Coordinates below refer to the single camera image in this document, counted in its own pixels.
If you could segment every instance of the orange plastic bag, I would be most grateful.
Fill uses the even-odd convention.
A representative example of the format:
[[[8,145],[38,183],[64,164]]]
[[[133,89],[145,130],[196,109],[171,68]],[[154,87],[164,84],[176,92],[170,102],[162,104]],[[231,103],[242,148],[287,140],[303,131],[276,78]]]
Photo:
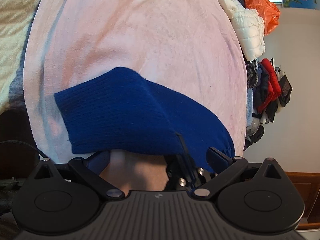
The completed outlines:
[[[271,33],[279,25],[280,11],[269,0],[244,0],[245,7],[257,9],[258,14],[264,20],[264,35]]]

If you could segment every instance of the white puffer jacket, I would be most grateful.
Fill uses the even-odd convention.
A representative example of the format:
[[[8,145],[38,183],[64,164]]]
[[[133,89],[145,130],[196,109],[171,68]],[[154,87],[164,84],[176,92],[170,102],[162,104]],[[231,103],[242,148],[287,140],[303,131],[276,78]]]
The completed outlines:
[[[254,60],[265,52],[264,21],[256,9],[244,9],[237,0],[218,0],[229,17],[247,60]]]

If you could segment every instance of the red garment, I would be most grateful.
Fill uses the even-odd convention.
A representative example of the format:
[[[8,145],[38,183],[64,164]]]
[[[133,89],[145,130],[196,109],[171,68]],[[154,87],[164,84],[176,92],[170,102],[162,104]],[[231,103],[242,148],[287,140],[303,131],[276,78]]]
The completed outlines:
[[[267,105],[271,102],[273,96],[274,96],[274,93],[273,93],[272,84],[269,81],[268,96],[267,96],[266,100],[262,103],[262,105],[258,106],[257,111],[258,111],[259,114],[261,114],[263,112],[263,110],[267,107]]]
[[[266,71],[269,73],[269,81],[271,82],[272,89],[273,89],[273,97],[271,101],[275,101],[280,95],[281,95],[281,87],[278,82],[277,75],[275,73],[275,70],[273,69],[273,66],[271,65],[270,61],[267,58],[264,58],[261,61],[261,64],[264,66]]]

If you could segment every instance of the black robotic device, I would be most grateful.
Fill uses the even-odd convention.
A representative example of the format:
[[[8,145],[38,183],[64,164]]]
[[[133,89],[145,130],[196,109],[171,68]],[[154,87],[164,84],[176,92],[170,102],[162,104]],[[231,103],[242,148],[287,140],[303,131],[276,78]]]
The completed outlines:
[[[83,158],[45,158],[12,203],[22,229],[15,239],[303,239],[294,230],[303,200],[275,159],[248,163],[210,147],[207,160],[213,156],[216,176],[167,156],[166,189],[127,197]]]

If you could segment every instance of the yellow blanket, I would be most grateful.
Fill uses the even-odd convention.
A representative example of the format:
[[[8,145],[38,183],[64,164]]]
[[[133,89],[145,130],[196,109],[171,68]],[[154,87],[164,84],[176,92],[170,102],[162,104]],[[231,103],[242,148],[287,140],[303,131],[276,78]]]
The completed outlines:
[[[10,84],[16,77],[20,62],[24,62],[21,54],[39,2],[0,0],[0,114],[10,107]]]

